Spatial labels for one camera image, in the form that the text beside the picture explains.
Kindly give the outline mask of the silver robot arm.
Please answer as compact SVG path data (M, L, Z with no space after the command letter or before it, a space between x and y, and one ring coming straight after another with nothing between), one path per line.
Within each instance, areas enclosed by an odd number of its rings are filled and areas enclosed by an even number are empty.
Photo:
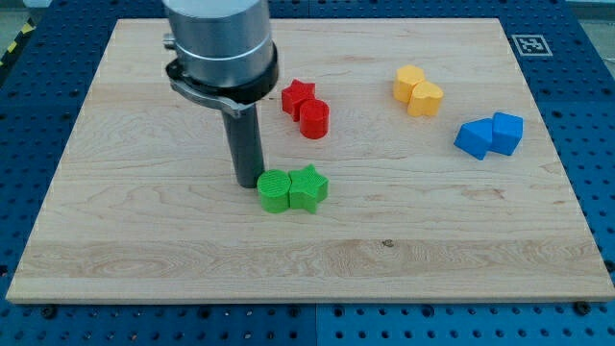
M176 53L166 66L173 90L234 119L257 114L256 102L278 80L278 51L264 0L163 0Z

